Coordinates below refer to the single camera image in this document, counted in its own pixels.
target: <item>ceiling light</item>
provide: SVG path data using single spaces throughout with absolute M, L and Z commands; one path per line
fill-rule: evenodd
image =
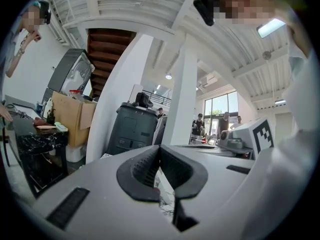
M 277 100 L 274 104 L 282 104 L 282 103 L 286 103 L 286 101 L 284 99 L 281 99 L 281 100 Z
M 263 26 L 259 26 L 256 30 L 258 31 L 261 38 L 265 38 L 266 36 L 270 35 L 272 32 L 281 28 L 285 24 L 286 23 L 284 23 L 283 21 L 277 18 L 274 18 L 273 20 L 269 21 L 267 24 Z

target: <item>black bag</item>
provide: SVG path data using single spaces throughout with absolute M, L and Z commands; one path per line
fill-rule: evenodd
M 138 92 L 135 98 L 135 102 L 132 104 L 135 107 L 139 106 L 146 109 L 151 109 L 154 104 L 149 100 L 149 96 L 144 92 Z

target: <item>table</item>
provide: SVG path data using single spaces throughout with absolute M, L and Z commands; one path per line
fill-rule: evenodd
M 34 127 L 33 119 L 21 118 L 18 115 L 12 118 L 13 122 L 6 125 L 9 144 L 31 192 L 37 198 L 69 175 L 66 160 L 68 132 L 57 129 L 40 130 Z M 62 169 L 43 156 L 43 153 L 52 150 L 56 150 L 56 155 L 61 157 Z

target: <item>railing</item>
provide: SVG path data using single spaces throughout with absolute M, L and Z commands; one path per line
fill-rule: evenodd
M 142 90 L 142 92 L 149 96 L 149 100 L 152 103 L 158 103 L 158 104 L 165 105 L 168 107 L 170 107 L 170 105 L 171 105 L 171 99 L 169 99 L 169 98 L 154 94 L 154 93 L 152 93 L 150 91 L 146 91 L 146 90 Z

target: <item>black trash bin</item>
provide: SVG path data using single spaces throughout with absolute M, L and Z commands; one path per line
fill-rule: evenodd
M 157 113 L 123 102 L 117 109 L 107 153 L 120 154 L 152 145 L 157 126 Z

